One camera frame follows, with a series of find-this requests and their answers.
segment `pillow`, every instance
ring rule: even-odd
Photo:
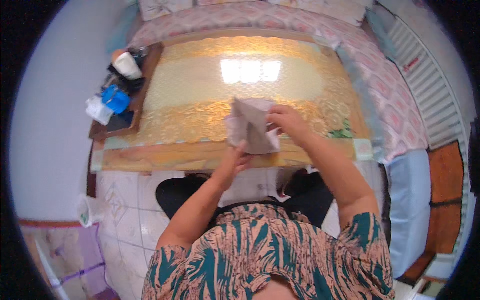
[[[385,166],[390,185],[390,219],[404,221],[429,207],[430,164],[425,149],[409,151]]]
[[[192,0],[138,0],[144,21],[193,7]]]
[[[427,244],[430,207],[419,209],[410,220],[392,221],[390,261],[393,278],[399,278],[422,255]]]
[[[305,11],[322,13],[360,26],[365,7],[371,7],[372,0],[267,0],[270,3],[300,8]]]
[[[247,1],[256,1],[256,0],[197,0],[197,5],[203,6],[203,5],[228,3],[228,2],[247,2]]]
[[[430,221],[430,165],[424,149],[395,157],[385,166],[390,185],[390,259],[398,278],[421,256]]]

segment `table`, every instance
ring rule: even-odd
[[[163,45],[139,132],[95,141],[92,170],[215,168],[227,146],[223,117],[233,96],[267,97],[296,107],[318,134],[342,137],[332,140],[350,158],[356,156],[355,139],[369,138],[348,74],[321,40],[288,31],[222,29]],[[233,61],[233,68],[229,63],[224,68],[223,61],[230,66]],[[288,137],[281,137],[280,145],[281,152],[258,156],[253,166],[310,163]]]

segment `radiator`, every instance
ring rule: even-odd
[[[462,239],[464,229],[468,235],[471,228],[470,216],[467,217],[467,213],[473,212],[475,200],[470,193],[468,176],[468,137],[458,101],[434,56],[403,20],[396,16],[395,25],[388,35],[396,49],[395,64],[407,82],[420,111],[429,148],[433,150],[455,140],[458,140],[460,146],[464,166],[462,213],[460,233],[453,252],[459,256],[456,253],[458,247],[465,244],[465,239]]]

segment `floor tile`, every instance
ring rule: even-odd
[[[184,177],[183,172],[179,171],[156,171],[150,176],[139,176],[138,178],[138,207],[161,211],[155,198],[156,187],[164,180]]]
[[[122,198],[124,206],[138,207],[138,174],[118,172],[115,178],[115,192]]]
[[[126,209],[125,214],[117,223],[117,237],[121,241],[126,241],[142,247],[138,209]]]
[[[169,221],[164,212],[140,210],[140,228],[145,248],[155,249],[158,238]]]
[[[115,182],[115,171],[100,171],[96,174],[96,198],[105,200],[105,195]]]
[[[267,196],[266,168],[252,168],[239,173],[220,198],[218,206],[259,200]]]
[[[105,214],[104,214],[103,220],[100,222],[100,228],[98,229],[98,234],[100,236],[108,236],[116,239],[117,238],[116,224],[117,224],[117,221],[121,219],[121,217],[125,212],[126,212],[126,207],[106,204]]]
[[[266,190],[267,196],[275,196],[276,192],[276,175],[278,172],[278,167],[266,168]]]
[[[139,276],[132,276],[129,278],[130,286],[132,287],[132,292],[135,298],[142,297],[142,289],[144,287],[144,278]]]
[[[124,242],[119,243],[120,253],[125,266],[125,279],[128,276],[136,275],[145,277],[147,265],[145,263],[145,255],[143,248],[133,246]]]
[[[121,262],[121,254],[118,240],[108,236],[100,236],[99,239],[107,266],[119,265]]]
[[[147,267],[148,267],[148,265],[150,264],[150,259],[152,258],[155,251],[150,250],[150,249],[144,249],[144,252],[145,252],[145,261],[146,261]]]
[[[106,203],[138,207],[138,174],[102,171],[97,175],[96,197]]]
[[[107,263],[105,277],[108,284],[117,292],[122,300],[134,297],[123,262],[120,264]]]

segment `wooden table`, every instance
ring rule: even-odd
[[[222,29],[182,35],[163,44],[166,47],[193,40],[216,38],[220,36],[274,36],[314,43],[310,35],[268,29]],[[352,129],[358,139],[369,139],[358,101],[351,107]],[[353,139],[332,139],[341,152],[355,159]],[[298,166],[310,164],[306,153],[290,139],[280,139],[281,152],[256,157],[254,167]],[[153,170],[205,170],[214,169],[220,162],[226,142],[197,142],[175,144],[141,145],[127,148],[105,148],[105,141],[94,141],[92,152],[92,171],[153,171]]]

